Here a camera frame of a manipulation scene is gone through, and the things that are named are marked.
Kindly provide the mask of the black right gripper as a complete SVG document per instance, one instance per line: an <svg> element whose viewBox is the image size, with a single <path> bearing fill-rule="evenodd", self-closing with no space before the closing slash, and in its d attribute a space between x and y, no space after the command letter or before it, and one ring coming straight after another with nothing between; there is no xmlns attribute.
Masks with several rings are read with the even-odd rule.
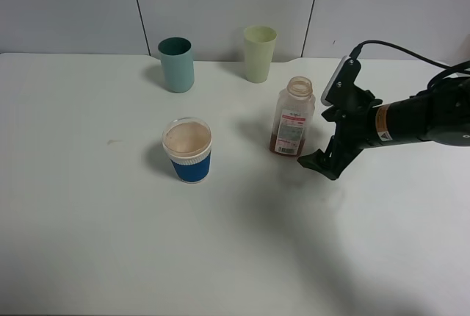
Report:
<svg viewBox="0 0 470 316"><path fill-rule="evenodd" d="M302 155L297 162L334 181L363 151L361 146L366 142L368 114L383 101L362 89L329 89L322 100L328 103L322 116L327 122L335 123L335 133L324 151L319 149Z"/></svg>

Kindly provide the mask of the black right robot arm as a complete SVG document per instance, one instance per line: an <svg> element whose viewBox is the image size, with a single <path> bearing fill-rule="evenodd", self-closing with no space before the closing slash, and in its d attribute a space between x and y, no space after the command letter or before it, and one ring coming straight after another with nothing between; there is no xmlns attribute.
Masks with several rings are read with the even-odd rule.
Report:
<svg viewBox="0 0 470 316"><path fill-rule="evenodd" d="M299 164L326 176L343 170L367 148L432 141L469 145L469 62L445 68L410 98L384 104L355 85L359 61L345 57L322 94L322 117L336 125L327 148L298 158Z"/></svg>

